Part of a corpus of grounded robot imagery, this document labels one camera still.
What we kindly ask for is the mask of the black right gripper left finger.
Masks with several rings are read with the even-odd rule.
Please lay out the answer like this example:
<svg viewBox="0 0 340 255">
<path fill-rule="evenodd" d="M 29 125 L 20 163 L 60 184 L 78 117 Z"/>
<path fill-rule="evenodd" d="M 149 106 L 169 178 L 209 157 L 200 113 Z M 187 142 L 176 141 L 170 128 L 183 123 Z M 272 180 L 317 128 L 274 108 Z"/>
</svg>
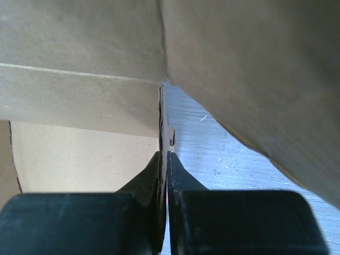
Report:
<svg viewBox="0 0 340 255">
<path fill-rule="evenodd" d="M 160 154 L 116 192 L 23 193 L 1 210 L 1 254 L 159 254 Z"/>
</svg>

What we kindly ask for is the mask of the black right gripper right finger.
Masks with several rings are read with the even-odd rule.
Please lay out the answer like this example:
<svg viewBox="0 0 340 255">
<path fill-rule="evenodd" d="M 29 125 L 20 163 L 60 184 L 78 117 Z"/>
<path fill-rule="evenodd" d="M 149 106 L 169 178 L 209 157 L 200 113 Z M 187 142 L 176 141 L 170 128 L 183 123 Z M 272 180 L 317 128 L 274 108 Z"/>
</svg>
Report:
<svg viewBox="0 0 340 255">
<path fill-rule="evenodd" d="M 329 254 L 309 204 L 287 190 L 209 190 L 167 156 L 172 254 Z"/>
</svg>

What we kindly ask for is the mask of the cardboard box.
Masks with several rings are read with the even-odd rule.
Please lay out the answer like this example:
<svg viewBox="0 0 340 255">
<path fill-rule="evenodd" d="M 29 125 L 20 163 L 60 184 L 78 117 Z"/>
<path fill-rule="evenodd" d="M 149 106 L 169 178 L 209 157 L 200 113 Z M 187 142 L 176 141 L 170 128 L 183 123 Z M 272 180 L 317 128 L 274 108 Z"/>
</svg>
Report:
<svg viewBox="0 0 340 255">
<path fill-rule="evenodd" d="M 158 152 L 163 247 L 166 82 L 339 207 L 339 1 L 1 1 L 1 210 L 116 192 Z"/>
</svg>

